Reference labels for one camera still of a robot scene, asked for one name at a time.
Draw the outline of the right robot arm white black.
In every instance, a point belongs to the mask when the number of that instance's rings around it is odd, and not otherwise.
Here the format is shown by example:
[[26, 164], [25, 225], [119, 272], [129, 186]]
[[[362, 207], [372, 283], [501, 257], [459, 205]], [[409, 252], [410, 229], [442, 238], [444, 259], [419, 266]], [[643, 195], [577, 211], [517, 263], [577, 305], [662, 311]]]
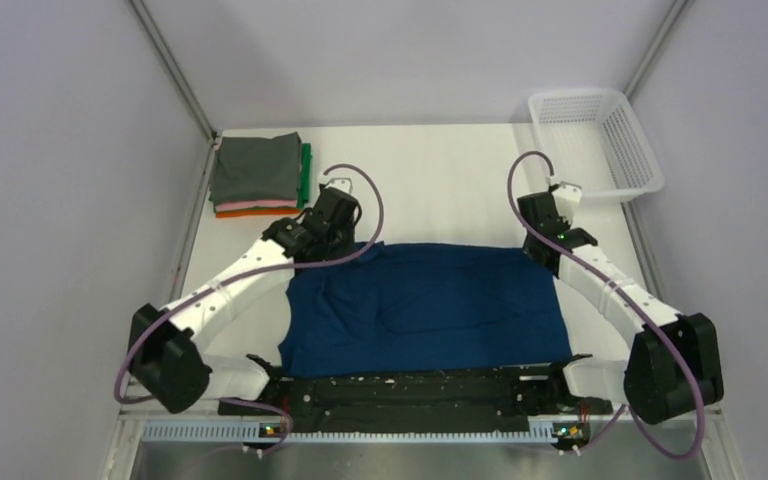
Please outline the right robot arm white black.
[[580, 188], [566, 182], [509, 204], [526, 229], [527, 257], [586, 299], [627, 344], [625, 360], [585, 356], [546, 385], [549, 404], [572, 412], [586, 397], [623, 403], [649, 425], [724, 397], [719, 342], [704, 314], [684, 314], [650, 294], [572, 224]]

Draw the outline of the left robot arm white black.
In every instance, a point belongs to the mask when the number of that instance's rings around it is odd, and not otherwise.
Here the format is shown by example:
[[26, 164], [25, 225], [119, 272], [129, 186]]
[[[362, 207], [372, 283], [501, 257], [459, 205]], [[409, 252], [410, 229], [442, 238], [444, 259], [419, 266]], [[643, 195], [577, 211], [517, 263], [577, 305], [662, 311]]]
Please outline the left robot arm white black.
[[303, 216], [273, 222], [247, 252], [187, 297], [142, 306], [131, 320], [130, 376], [171, 414], [224, 397], [241, 399], [257, 413], [274, 410], [281, 388], [263, 364], [210, 356], [208, 347], [255, 300], [287, 285], [300, 266], [331, 266], [353, 254], [360, 212], [350, 180], [331, 180], [320, 185]]

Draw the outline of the blue t shirt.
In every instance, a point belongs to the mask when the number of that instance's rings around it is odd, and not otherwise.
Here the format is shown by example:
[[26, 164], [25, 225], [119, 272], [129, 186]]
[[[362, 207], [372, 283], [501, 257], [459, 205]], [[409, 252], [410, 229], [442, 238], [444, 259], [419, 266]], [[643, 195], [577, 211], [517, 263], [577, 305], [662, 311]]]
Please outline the blue t shirt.
[[551, 273], [517, 248], [379, 243], [298, 273], [279, 347], [297, 378], [490, 368], [572, 354]]

